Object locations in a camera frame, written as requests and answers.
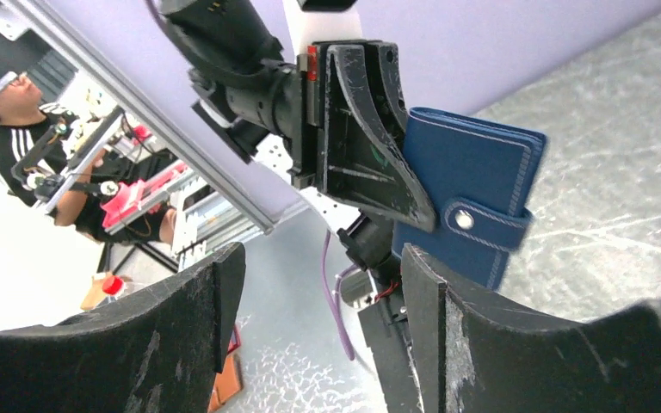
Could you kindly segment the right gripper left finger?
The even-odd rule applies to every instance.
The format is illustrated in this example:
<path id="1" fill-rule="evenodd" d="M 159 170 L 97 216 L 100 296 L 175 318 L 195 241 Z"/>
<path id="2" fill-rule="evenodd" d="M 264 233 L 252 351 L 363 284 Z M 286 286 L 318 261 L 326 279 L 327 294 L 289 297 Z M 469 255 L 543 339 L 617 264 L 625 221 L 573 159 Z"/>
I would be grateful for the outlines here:
<path id="1" fill-rule="evenodd" d="M 54 326 L 0 331 L 0 412 L 204 412 L 242 296 L 229 243 Z"/>

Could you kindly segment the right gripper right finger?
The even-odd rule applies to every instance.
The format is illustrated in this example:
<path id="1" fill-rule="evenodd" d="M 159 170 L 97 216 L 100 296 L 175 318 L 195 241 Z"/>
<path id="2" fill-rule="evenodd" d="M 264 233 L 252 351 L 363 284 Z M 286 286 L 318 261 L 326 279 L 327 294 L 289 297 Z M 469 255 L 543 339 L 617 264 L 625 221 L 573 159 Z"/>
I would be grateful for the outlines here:
<path id="1" fill-rule="evenodd" d="M 661 412 L 661 299 L 589 323 L 516 303 L 406 245 L 426 412 Z"/>

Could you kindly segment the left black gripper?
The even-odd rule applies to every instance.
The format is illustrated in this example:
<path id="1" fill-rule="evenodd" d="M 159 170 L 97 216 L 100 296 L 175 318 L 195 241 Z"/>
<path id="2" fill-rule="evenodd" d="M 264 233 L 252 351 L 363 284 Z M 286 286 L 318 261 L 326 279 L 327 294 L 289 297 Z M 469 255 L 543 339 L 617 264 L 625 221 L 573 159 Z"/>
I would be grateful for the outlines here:
<path id="1" fill-rule="evenodd" d="M 408 114 L 395 43 L 312 43 L 296 57 L 291 108 L 293 187 L 435 228 L 433 203 L 402 153 Z"/>

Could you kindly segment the blue leather card holder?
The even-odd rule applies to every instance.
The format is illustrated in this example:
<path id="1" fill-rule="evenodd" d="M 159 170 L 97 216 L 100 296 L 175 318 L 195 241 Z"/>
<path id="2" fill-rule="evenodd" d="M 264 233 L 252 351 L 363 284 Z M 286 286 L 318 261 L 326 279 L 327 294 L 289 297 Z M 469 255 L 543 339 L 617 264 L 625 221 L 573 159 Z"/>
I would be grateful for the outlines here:
<path id="1" fill-rule="evenodd" d="M 544 133 L 434 108 L 411 108 L 403 155 L 430 197 L 434 229 L 395 224 L 392 253 L 417 246 L 483 287 L 499 288 L 532 220 L 526 202 Z"/>

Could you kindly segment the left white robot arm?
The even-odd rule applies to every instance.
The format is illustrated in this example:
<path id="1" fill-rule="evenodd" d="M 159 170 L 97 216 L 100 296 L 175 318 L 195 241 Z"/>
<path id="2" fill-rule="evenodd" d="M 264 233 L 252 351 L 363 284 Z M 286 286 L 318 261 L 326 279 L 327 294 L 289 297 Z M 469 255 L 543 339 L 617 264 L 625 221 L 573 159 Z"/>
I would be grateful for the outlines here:
<path id="1" fill-rule="evenodd" d="M 200 97 L 226 120 L 210 127 L 245 162 L 283 139 L 291 184 L 423 231 L 436 211 L 403 157 L 407 113 L 398 48 L 380 40 L 315 40 L 292 63 L 249 1 L 162 1 L 152 8 L 191 64 Z"/>

